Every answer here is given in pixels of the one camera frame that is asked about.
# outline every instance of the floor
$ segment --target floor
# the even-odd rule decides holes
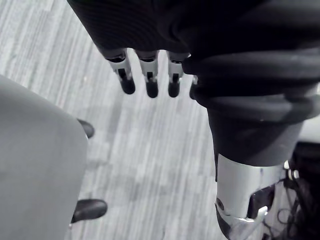
[[[96,129],[79,197],[104,199],[109,210],[75,224],[66,239],[225,239],[214,207],[212,137],[205,108],[189,98],[192,76],[170,98],[161,52],[159,97],[150,99],[132,50],[129,58],[133,95],[122,92],[66,1],[0,0],[0,74]]]

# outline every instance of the silver metal bracket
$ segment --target silver metal bracket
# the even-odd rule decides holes
[[[218,206],[216,206],[216,210],[217,215],[219,214],[220,216],[220,218],[218,217],[219,226],[228,240],[246,240],[268,214],[267,206],[258,210],[258,214],[255,219],[237,218],[231,215],[224,215]]]

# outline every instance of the black wire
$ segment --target black wire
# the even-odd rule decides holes
[[[272,226],[267,224],[265,219],[262,221],[262,224],[269,230],[269,234],[270,234],[271,239],[274,239],[275,235],[274,235],[274,232],[272,230]]]

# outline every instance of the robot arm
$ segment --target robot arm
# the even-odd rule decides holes
[[[208,112],[219,226],[244,240],[268,213],[304,120],[320,113],[320,0],[68,2],[100,49],[190,52],[182,67]]]

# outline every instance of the black fingertip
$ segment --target black fingertip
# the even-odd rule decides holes
[[[179,95],[180,92],[180,83],[170,82],[168,86],[169,96],[175,98]]]
[[[158,96],[159,90],[158,90],[157,82],[146,82],[145,86],[146,86],[146,93],[150,98],[154,99]]]
[[[122,87],[122,90],[124,91],[124,93],[131,95],[136,91],[136,85],[135,85],[135,82],[132,78],[128,79],[128,80],[124,79],[120,83],[121,83],[121,87]]]

